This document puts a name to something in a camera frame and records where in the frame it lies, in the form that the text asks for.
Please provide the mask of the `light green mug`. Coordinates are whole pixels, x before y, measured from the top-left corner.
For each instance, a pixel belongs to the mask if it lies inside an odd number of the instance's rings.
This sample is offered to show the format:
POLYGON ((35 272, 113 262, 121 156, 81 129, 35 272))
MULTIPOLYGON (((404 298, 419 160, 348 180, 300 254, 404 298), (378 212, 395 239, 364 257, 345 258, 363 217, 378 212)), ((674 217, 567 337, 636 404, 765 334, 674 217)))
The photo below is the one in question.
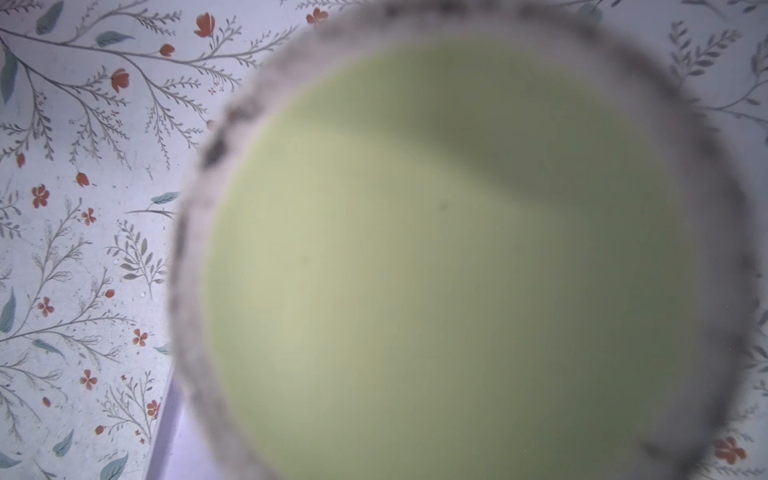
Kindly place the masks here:
POLYGON ((375 1, 272 54, 201 149, 175 368, 228 479, 689 479, 751 341, 753 226, 625 36, 375 1))

